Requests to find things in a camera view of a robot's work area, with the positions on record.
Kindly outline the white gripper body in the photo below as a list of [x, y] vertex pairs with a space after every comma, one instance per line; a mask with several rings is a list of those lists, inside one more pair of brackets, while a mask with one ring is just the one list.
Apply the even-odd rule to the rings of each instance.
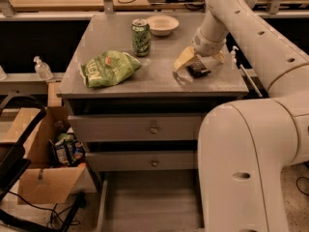
[[202, 31], [200, 28], [197, 29], [193, 37], [193, 40], [192, 40], [195, 53], [202, 57], [209, 57], [209, 56], [217, 55], [225, 43], [226, 43], [226, 40], [221, 40], [219, 42], [208, 40], [202, 34]]

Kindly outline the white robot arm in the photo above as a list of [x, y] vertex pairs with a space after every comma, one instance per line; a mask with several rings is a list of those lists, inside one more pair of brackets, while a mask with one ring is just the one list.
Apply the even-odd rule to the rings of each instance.
[[257, 0], [206, 0], [193, 54], [216, 57], [233, 36], [268, 93], [223, 103], [198, 137], [206, 232], [289, 232], [283, 167], [309, 149], [309, 56], [253, 12]]

